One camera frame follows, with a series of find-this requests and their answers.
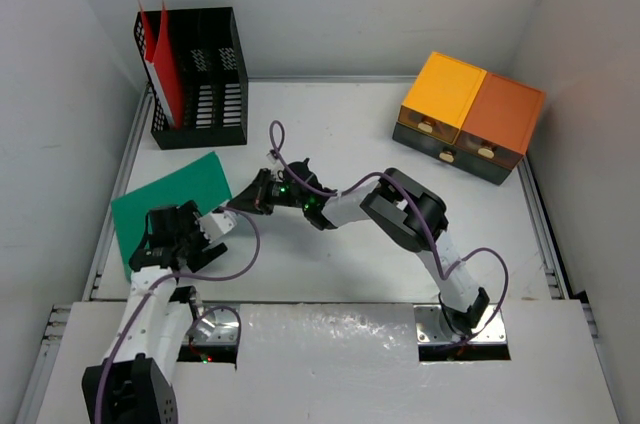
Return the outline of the green folder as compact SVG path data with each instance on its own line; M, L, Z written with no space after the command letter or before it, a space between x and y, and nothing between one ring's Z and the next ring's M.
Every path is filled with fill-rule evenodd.
M193 200L200 211L208 212L230 199L231 190L221 161L215 152L210 152L165 177L113 200L111 211L125 278L130 280L129 259L143 236L148 211L183 205Z

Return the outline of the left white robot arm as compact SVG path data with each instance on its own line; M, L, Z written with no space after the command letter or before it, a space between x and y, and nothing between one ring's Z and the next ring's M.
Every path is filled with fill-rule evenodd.
M182 341L196 319L196 290L182 286L227 250L236 225L227 212L203 214L193 201L152 209L129 258L130 291L102 362L85 369L82 391L93 423L175 423L171 383Z

